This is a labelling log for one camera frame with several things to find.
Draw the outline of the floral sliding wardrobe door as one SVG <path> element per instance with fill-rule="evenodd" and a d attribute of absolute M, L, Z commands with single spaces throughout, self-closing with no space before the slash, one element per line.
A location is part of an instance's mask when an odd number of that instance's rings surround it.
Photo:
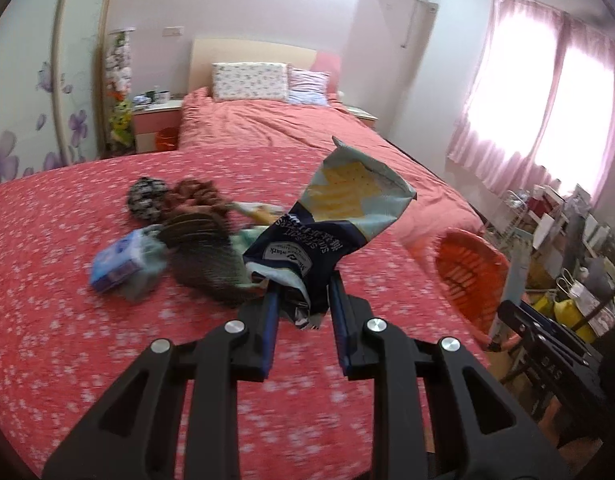
<path fill-rule="evenodd" d="M 108 4 L 0 1 L 0 184 L 102 154 Z"/>

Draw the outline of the black floral scrunchie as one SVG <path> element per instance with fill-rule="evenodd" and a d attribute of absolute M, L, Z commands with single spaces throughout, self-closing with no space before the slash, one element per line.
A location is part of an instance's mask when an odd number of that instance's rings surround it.
<path fill-rule="evenodd" d="M 158 223 L 162 206 L 169 187 L 166 181 L 151 177 L 140 177 L 134 182 L 126 197 L 130 215 L 140 221 Z"/>

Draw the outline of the pink bed duvet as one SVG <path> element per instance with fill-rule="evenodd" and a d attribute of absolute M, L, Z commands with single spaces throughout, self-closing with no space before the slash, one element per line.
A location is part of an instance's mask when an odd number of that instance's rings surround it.
<path fill-rule="evenodd" d="M 270 100 L 219 101 L 200 88 L 185 96 L 178 148 L 284 148 L 316 167 L 359 160 L 384 166 L 416 192 L 390 231 L 406 248 L 459 229 L 475 235 L 484 224 L 455 188 L 347 112 L 341 103 L 297 105 Z"/>

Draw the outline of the pink striped pillow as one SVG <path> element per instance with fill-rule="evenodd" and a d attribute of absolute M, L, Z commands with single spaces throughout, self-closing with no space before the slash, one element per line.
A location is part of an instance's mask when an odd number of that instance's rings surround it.
<path fill-rule="evenodd" d="M 290 66 L 288 72 L 288 102 L 294 105 L 327 106 L 329 75 Z"/>

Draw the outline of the brown striped scrunchie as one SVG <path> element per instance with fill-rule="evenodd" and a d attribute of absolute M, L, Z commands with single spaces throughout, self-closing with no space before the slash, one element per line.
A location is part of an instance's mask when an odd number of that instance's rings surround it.
<path fill-rule="evenodd" d="M 212 181 L 184 179 L 166 192 L 161 208 L 160 240 L 175 246 L 181 240 L 230 235 L 230 201 Z"/>

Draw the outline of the cracker snack bag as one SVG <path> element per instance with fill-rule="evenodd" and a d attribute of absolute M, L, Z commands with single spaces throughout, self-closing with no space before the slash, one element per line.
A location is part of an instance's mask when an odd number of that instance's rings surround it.
<path fill-rule="evenodd" d="M 317 328 L 338 262 L 392 226 L 415 197 L 384 166 L 355 159 L 318 167 L 294 206 L 245 251 L 249 278 L 280 286 L 280 309 L 294 326 Z"/>

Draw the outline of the orange plastic trash basket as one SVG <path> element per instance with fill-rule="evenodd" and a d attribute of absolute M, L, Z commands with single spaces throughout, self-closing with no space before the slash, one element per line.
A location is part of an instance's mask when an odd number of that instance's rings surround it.
<path fill-rule="evenodd" d="M 481 236 L 449 229 L 435 240 L 433 270 L 449 304 L 468 323 L 482 349 L 490 344 L 490 328 L 509 270 L 506 257 Z"/>

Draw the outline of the pink window curtain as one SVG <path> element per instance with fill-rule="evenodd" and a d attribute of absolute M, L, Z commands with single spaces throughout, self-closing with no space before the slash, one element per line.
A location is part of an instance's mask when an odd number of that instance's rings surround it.
<path fill-rule="evenodd" d="M 495 194 L 599 197 L 615 157 L 615 40 L 535 0 L 492 0 L 447 157 Z"/>

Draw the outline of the green plush toy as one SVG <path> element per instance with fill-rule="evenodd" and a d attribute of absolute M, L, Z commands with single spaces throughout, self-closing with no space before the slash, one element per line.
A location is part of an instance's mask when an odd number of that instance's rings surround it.
<path fill-rule="evenodd" d="M 134 134 L 132 130 L 132 105 L 128 99 L 114 104 L 109 118 L 110 139 L 115 148 L 132 148 Z"/>

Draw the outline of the pink white nightstand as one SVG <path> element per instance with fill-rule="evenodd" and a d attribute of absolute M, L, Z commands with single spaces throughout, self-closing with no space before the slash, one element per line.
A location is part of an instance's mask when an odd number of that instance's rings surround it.
<path fill-rule="evenodd" d="M 132 125 L 137 154 L 156 150 L 156 135 L 165 128 L 178 128 L 182 118 L 182 100 L 169 100 L 134 110 Z"/>

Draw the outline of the beige wooden headboard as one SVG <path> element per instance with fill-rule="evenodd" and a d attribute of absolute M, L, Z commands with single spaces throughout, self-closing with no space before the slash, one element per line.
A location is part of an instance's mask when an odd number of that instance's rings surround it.
<path fill-rule="evenodd" d="M 196 38 L 190 52 L 187 92 L 212 86 L 214 63 L 285 63 L 329 75 L 328 93 L 337 93 L 341 60 L 338 55 L 308 48 L 258 40 L 235 38 Z"/>

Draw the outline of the right side nightstand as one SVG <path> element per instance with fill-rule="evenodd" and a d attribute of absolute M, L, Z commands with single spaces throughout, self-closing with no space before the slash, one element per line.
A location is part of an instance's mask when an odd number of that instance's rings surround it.
<path fill-rule="evenodd" d="M 344 105 L 344 110 L 350 115 L 352 115 L 353 117 L 355 117 L 356 119 L 358 119 L 368 128 L 370 129 L 376 128 L 378 118 L 376 116 L 373 116 L 373 114 L 366 112 L 366 110 L 362 110 L 362 108 L 350 106 L 350 105 Z"/>

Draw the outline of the blue tissue pack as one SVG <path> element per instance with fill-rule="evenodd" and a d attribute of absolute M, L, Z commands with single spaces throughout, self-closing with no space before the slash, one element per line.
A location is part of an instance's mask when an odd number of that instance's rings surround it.
<path fill-rule="evenodd" d="M 159 238 L 161 231 L 161 224 L 134 230 L 99 252 L 91 265 L 91 288 L 95 292 L 113 290 L 126 300 L 142 301 L 168 266 L 168 248 Z"/>

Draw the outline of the white mug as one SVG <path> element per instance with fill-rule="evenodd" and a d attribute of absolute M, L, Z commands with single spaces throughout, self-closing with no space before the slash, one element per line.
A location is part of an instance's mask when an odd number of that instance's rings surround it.
<path fill-rule="evenodd" d="M 164 103 L 171 99 L 171 93 L 168 90 L 162 90 L 158 93 L 158 102 Z"/>

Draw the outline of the plush toy bouquet box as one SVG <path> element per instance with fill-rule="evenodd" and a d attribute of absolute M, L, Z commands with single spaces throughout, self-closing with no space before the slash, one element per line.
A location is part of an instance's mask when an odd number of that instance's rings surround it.
<path fill-rule="evenodd" d="M 105 58 L 107 90 L 117 101 L 125 100 L 131 92 L 131 32 L 132 28 L 111 32 L 111 44 Z"/>

